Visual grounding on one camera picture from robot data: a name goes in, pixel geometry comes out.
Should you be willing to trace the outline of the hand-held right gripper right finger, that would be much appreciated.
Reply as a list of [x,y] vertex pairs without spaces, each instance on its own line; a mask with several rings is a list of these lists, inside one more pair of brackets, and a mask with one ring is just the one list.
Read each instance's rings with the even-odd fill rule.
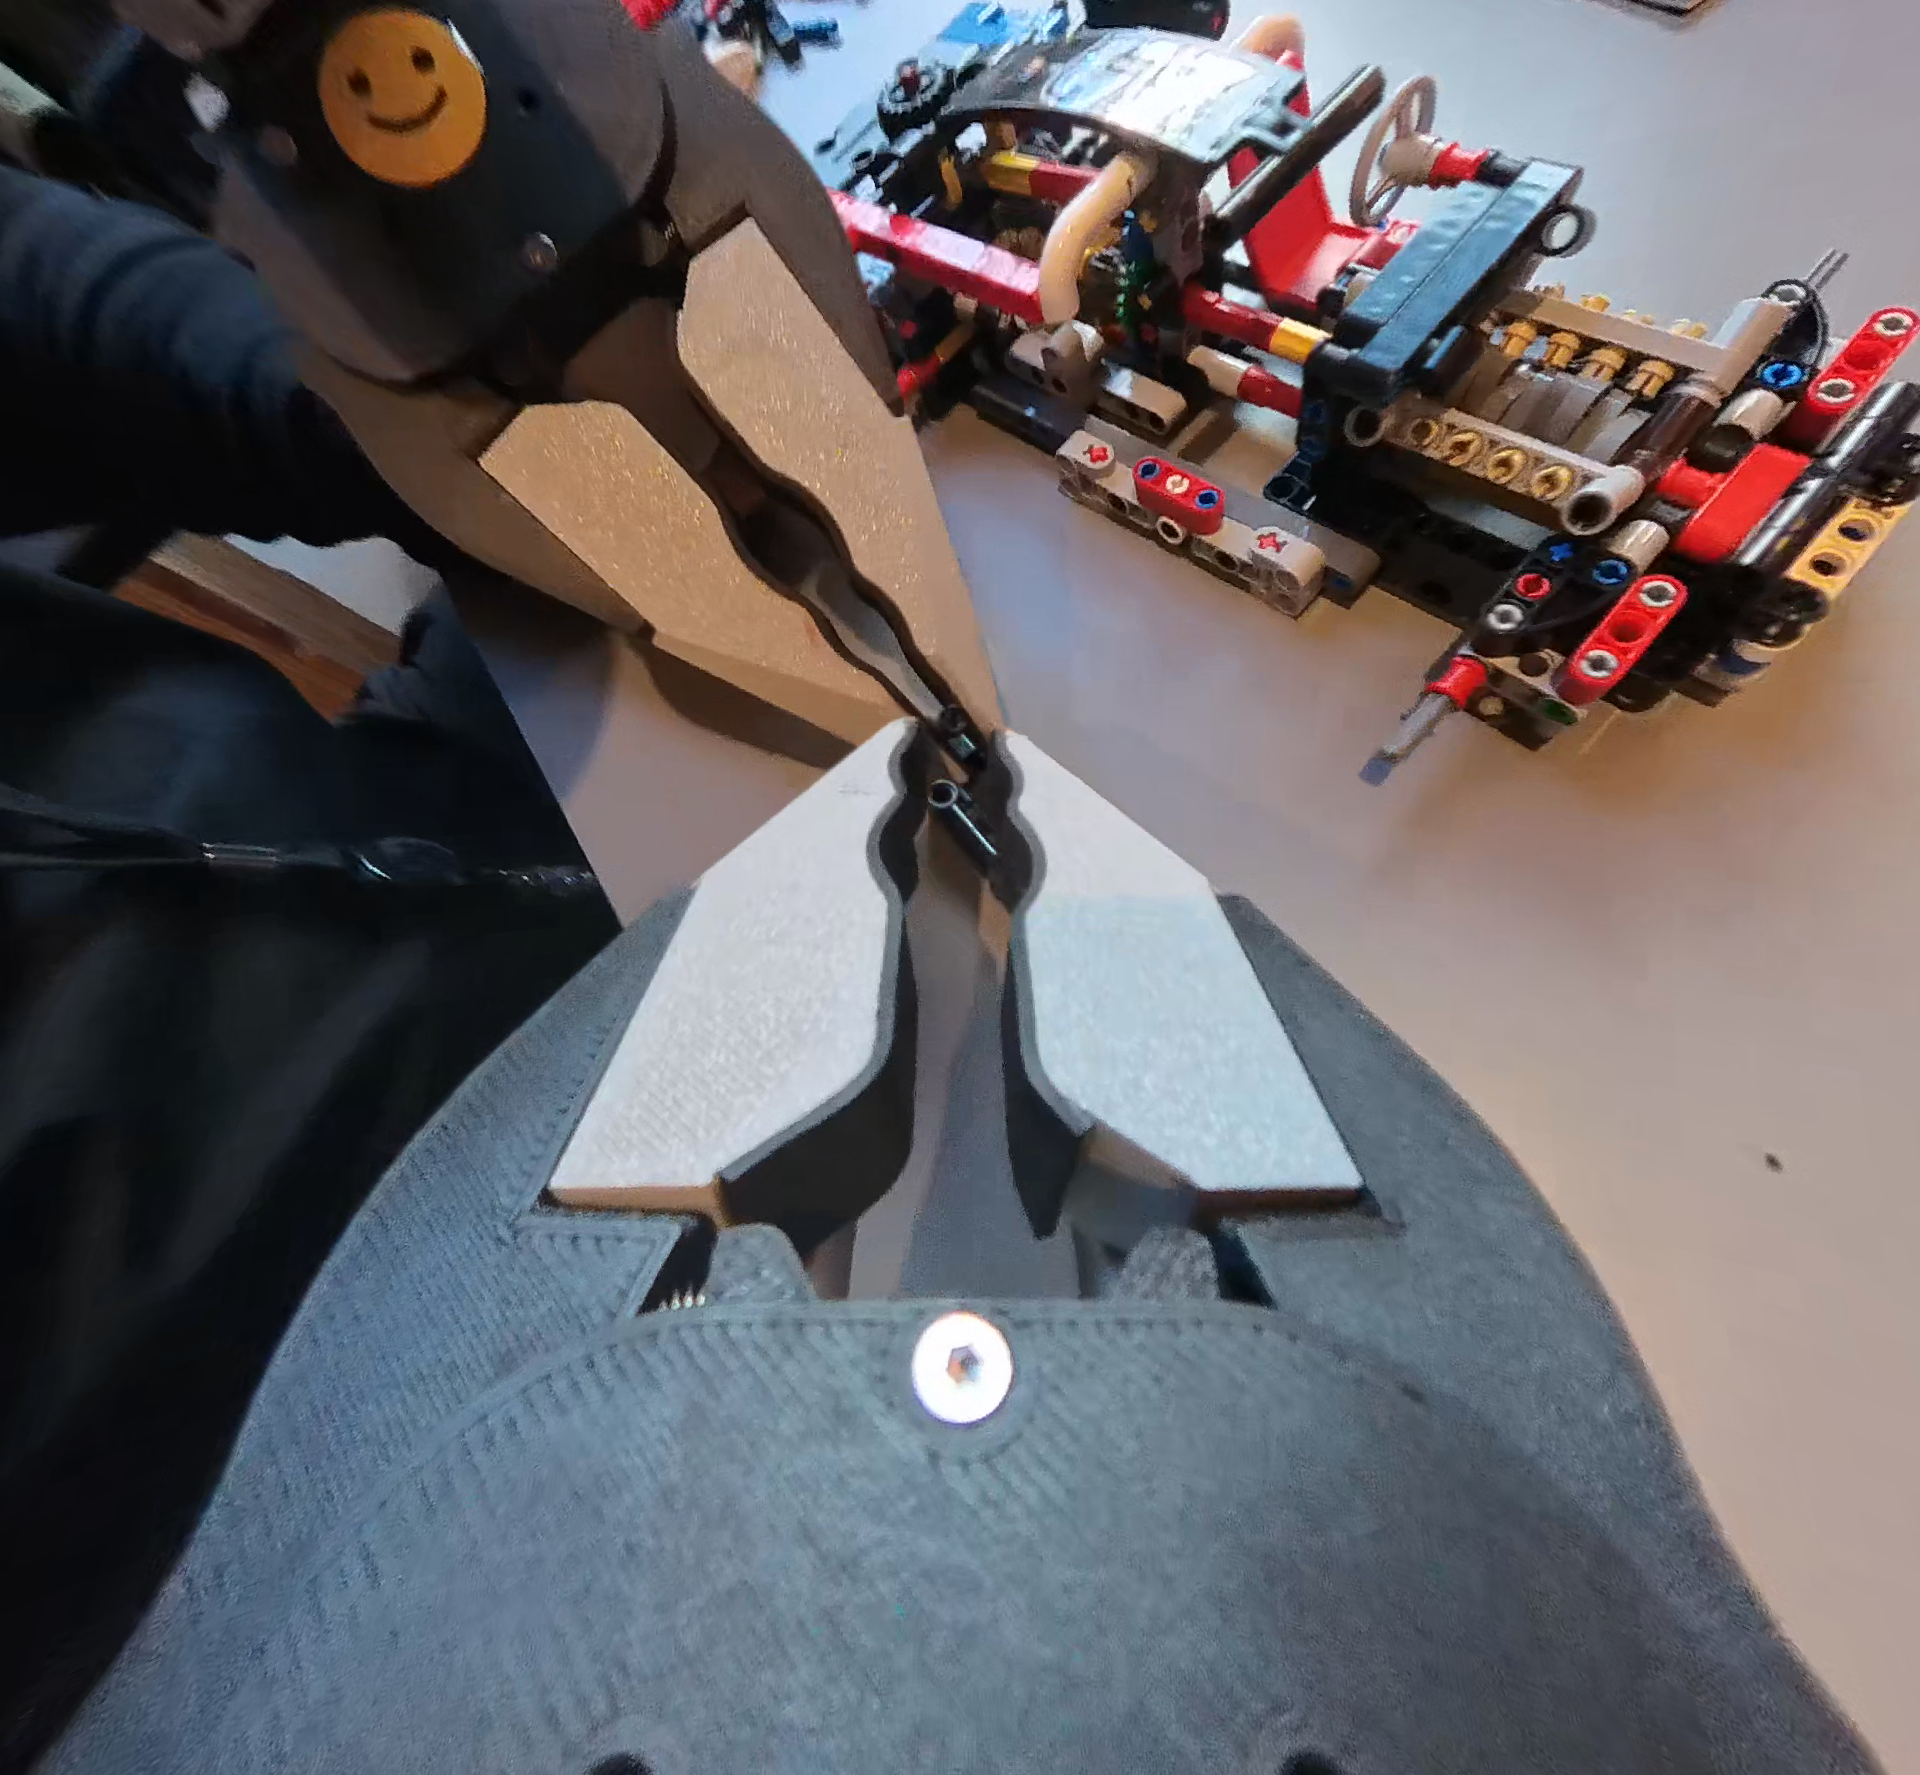
[[1005,1139],[1039,1236],[1355,1202],[1366,1180],[1212,882],[1020,734]]

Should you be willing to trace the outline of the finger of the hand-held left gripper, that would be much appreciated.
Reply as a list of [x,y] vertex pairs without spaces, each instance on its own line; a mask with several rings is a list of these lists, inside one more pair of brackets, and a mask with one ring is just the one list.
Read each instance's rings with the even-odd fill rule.
[[914,425],[754,223],[690,259],[678,353],[731,446],[824,531],[828,564],[886,624],[907,672],[992,745],[996,674]]
[[667,657],[848,745],[959,708],[961,571],[909,427],[857,414],[850,443],[746,427],[774,512],[828,540],[800,579],[754,564],[716,494],[628,408],[528,406],[481,469]]

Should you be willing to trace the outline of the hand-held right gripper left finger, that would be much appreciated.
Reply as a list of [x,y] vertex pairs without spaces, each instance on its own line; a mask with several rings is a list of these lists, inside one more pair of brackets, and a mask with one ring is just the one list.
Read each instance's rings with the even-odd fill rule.
[[551,1168],[554,1204],[857,1221],[895,1183],[919,735],[882,726],[697,880]]

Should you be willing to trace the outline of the toy brick car chassis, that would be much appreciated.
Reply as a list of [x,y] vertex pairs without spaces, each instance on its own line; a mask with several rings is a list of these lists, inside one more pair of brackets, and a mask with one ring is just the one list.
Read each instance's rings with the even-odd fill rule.
[[1575,296],[1581,167],[1443,136],[1426,78],[1312,100],[1289,16],[1080,1],[972,1],[811,165],[909,410],[1285,618],[1447,626],[1366,778],[1722,704],[1915,512],[1915,310],[1833,337],[1840,253],[1716,325]]

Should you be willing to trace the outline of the person's left forearm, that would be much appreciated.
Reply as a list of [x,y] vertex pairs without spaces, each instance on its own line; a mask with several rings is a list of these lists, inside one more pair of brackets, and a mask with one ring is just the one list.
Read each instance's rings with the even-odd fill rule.
[[446,571],[414,516],[301,378],[228,251],[172,217],[1,173],[1,535],[158,529],[336,546]]

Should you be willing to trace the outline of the grey desk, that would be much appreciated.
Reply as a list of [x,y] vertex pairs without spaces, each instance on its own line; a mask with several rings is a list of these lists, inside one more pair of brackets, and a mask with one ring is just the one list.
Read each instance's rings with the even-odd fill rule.
[[[968,0],[869,0],[769,75],[815,139]],[[1451,136],[1584,167],[1568,291],[1718,319],[1821,251],[1915,305],[1915,0],[1233,0],[1314,91],[1438,80]],[[1718,708],[1362,768],[1443,629],[1287,621],[1063,499],[959,408],[928,470],[1016,729],[1260,908],[1498,1132],[1595,1264],[1728,1542],[1915,1771],[1915,519]]]

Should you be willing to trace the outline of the black badge reel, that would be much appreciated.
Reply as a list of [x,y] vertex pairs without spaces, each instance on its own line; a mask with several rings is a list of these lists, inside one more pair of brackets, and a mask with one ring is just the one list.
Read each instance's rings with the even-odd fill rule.
[[1,790],[3,873],[210,874],[223,882],[326,884],[409,900],[578,904],[601,895],[581,865],[492,865],[419,836],[336,842],[205,841],[162,824],[91,815]]

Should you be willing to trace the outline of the person's dark clothed body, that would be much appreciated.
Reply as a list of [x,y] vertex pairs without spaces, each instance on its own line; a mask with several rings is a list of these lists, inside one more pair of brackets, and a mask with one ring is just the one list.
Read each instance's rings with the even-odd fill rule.
[[[342,718],[3,569],[1,775],[205,841],[584,850],[438,590]],[[578,904],[3,873],[3,1771],[127,1639],[301,1295],[399,1149],[611,939]]]

